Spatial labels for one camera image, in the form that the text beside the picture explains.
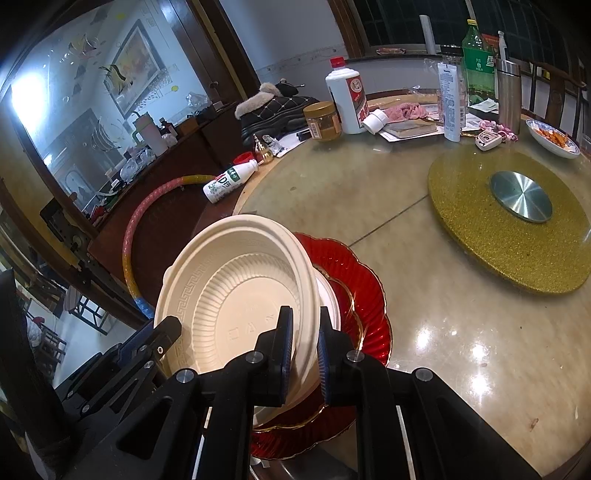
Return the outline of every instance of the white plate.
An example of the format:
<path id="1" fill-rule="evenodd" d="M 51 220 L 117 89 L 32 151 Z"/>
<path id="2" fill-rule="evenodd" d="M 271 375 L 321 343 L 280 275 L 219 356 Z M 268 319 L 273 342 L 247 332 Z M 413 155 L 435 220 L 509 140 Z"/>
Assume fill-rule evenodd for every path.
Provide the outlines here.
<path id="1" fill-rule="evenodd" d="M 327 307 L 330 315 L 330 322 L 335 330 L 340 330 L 340 310 L 336 301 L 335 291 L 322 273 L 314 270 L 316 274 L 316 283 L 318 284 L 318 294 L 320 295 L 320 305 Z"/>
<path id="2" fill-rule="evenodd" d="M 320 298 L 306 251 L 282 225 L 257 215 L 220 220 L 195 236 L 164 276 L 155 325 L 168 315 L 183 324 L 167 352 L 174 372 L 205 373 L 252 350 L 258 335 L 275 328 L 281 305 L 294 309 L 294 338 L 286 406 L 317 384 Z M 277 408 L 257 407 L 255 425 Z"/>
<path id="3" fill-rule="evenodd" d="M 540 130 L 548 130 L 550 132 L 556 131 L 563 135 L 562 132 L 556 130 L 554 127 L 551 127 L 544 122 L 540 122 L 538 120 L 527 120 L 525 122 L 527 124 L 527 128 L 530 129 L 531 136 L 535 138 L 535 140 L 542 145 L 546 150 L 552 152 L 555 155 L 563 158 L 576 158 L 579 156 L 580 151 L 577 147 L 577 144 L 573 142 L 570 138 L 567 137 L 566 139 L 566 148 L 559 147 L 555 143 L 548 140 L 544 135 L 539 134 L 535 127 L 539 128 Z"/>

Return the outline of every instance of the round table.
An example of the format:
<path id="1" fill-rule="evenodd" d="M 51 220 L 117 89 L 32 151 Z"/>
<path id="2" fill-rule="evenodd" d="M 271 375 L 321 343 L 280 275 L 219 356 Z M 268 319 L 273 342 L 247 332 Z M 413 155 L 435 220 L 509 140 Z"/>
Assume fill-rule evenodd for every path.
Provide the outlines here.
<path id="1" fill-rule="evenodd" d="M 559 296 L 490 272 L 446 232 L 428 195 L 442 135 L 388 143 L 369 133 L 306 141 L 264 166 L 235 213 L 351 247 L 381 280 L 394 337 L 390 368 L 435 371 L 541 475 L 591 437 L 591 282 Z M 519 151 L 556 173 L 591 218 L 591 164 L 556 157 L 522 122 Z M 322 444 L 356 468 L 355 433 Z"/>

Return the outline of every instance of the orange food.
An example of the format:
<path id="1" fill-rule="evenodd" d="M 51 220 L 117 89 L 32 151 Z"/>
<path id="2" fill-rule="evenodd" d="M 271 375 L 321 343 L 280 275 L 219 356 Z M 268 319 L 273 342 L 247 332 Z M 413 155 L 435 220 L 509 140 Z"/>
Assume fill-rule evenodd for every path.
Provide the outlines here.
<path id="1" fill-rule="evenodd" d="M 541 128 L 536 128 L 535 131 L 540 135 L 543 135 L 544 138 L 550 140 L 553 144 L 558 145 L 561 148 L 566 147 L 566 135 L 563 135 L 556 130 L 548 131 Z"/>

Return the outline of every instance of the clear plastic bottle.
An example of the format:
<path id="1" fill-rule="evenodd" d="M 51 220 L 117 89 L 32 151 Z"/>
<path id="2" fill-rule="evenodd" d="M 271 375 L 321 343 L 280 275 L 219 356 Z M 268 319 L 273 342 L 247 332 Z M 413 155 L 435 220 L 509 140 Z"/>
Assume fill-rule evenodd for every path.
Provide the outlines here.
<path id="1" fill-rule="evenodd" d="M 470 105 L 495 99 L 495 64 L 491 48 L 480 35 L 476 20 L 468 19 L 468 32 L 462 40 Z"/>

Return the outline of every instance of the pink keychain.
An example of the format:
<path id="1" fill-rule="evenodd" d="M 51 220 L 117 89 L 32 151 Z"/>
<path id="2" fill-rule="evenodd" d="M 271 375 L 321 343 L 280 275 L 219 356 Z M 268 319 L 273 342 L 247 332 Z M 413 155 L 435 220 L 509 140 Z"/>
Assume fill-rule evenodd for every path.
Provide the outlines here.
<path id="1" fill-rule="evenodd" d="M 503 138 L 503 142 L 505 140 L 516 142 L 518 140 L 517 135 L 515 135 L 510 128 L 501 124 L 497 124 L 495 121 L 480 120 L 478 126 L 484 131 L 489 131 L 500 135 Z"/>

